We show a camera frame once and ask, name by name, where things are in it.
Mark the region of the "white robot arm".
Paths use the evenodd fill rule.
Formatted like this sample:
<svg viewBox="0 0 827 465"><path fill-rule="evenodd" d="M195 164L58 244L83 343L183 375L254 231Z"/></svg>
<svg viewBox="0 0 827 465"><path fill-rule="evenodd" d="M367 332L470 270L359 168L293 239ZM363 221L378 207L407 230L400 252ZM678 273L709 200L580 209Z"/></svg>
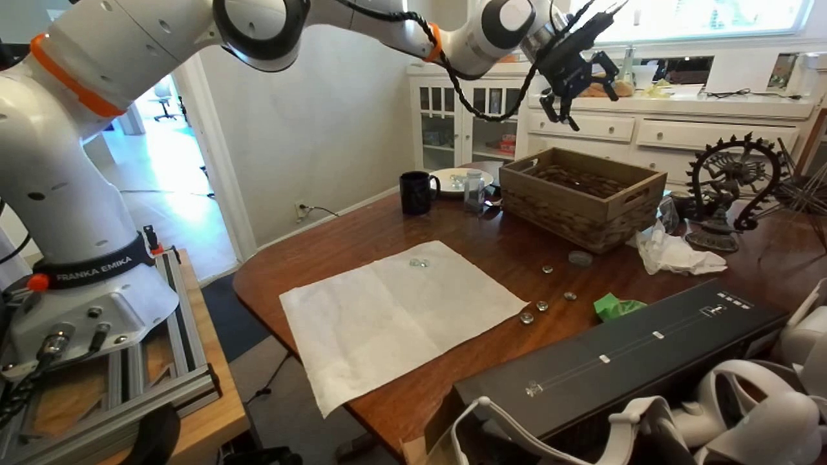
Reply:
<svg viewBox="0 0 827 465"><path fill-rule="evenodd" d="M0 197L41 261L23 281L33 305L11 319L19 368L139 343L176 308L155 269L150 234L89 159L86 144L157 88L178 65L220 47L244 65L282 73L302 30L336 26L442 67L486 74L509 51L549 82L553 120L590 84L610 84L596 48L610 11L559 13L553 0L483 0L446 30L407 0L75 0L28 54L0 73Z"/></svg>

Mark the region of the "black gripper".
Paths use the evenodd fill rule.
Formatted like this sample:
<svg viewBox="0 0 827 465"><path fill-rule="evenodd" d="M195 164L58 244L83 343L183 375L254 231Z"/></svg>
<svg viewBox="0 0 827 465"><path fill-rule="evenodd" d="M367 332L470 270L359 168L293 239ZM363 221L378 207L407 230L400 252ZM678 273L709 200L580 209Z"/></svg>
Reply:
<svg viewBox="0 0 827 465"><path fill-rule="evenodd" d="M610 13L596 13L584 26L566 26L544 47L537 69L553 92L544 92L540 106L550 120L576 126L571 100L593 80L603 84L607 97L618 95L618 65L606 51L598 51L593 65L584 58L584 51L593 48L596 39L610 26Z"/></svg>

